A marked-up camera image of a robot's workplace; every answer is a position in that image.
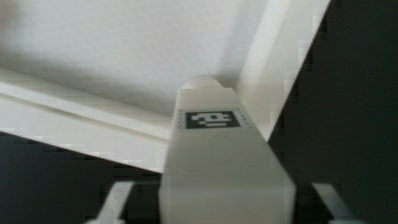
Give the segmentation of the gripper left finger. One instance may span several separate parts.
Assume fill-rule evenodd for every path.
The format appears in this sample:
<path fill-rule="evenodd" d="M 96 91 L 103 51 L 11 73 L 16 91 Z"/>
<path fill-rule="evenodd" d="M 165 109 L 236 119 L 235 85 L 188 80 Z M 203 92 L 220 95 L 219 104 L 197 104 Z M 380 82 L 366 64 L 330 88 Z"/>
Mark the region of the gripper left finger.
<path fill-rule="evenodd" d="M 124 209 L 131 187 L 133 187 L 131 181 L 121 181 L 114 183 L 98 216 L 92 220 L 85 222 L 85 224 L 124 224 L 126 223 L 126 221 L 121 219 L 121 213 Z"/>

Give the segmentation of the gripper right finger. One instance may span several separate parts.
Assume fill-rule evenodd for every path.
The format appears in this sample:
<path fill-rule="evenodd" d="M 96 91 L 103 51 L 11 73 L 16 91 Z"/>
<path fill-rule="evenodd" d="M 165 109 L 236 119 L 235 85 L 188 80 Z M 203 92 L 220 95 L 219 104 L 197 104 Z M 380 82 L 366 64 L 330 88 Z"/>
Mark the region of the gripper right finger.
<path fill-rule="evenodd" d="M 314 183 L 313 187 L 332 215 L 329 224 L 362 224 L 362 221 L 355 218 L 350 212 L 334 186 L 327 183 Z"/>

